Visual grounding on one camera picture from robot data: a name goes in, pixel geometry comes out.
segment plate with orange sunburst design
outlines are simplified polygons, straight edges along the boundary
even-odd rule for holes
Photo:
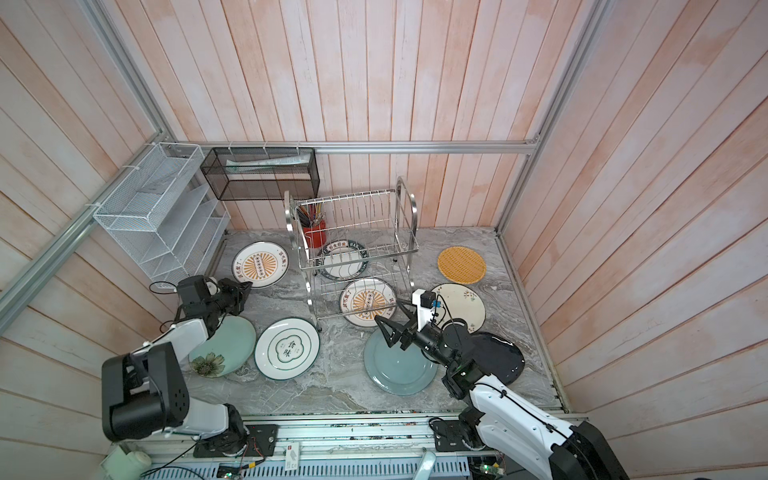
[[[277,282],[288,271],[288,253],[277,243],[256,242],[243,248],[232,263],[238,282],[253,282],[264,288]]]
[[[391,318],[395,314],[396,297],[392,287],[382,280],[362,278],[346,286],[339,303],[350,322],[357,326],[376,326],[376,315]]]

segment red utensil holder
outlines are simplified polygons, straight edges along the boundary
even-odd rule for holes
[[[321,220],[314,227],[303,227],[306,245],[309,248],[321,248],[326,244],[326,221]]]

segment round rattan mat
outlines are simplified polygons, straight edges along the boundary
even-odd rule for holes
[[[445,278],[454,283],[469,285],[485,276],[485,260],[467,247],[449,247],[437,257],[437,267]]]

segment chopsticks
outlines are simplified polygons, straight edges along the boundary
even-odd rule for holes
[[[304,228],[316,227],[323,220],[323,206],[320,204],[310,204],[308,207],[299,206],[296,211],[299,214],[299,222]]]

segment teal plate with flower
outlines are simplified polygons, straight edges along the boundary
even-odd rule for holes
[[[192,370],[208,378],[224,376],[243,365],[256,345],[256,330],[242,316],[226,316],[214,336],[190,353]]]

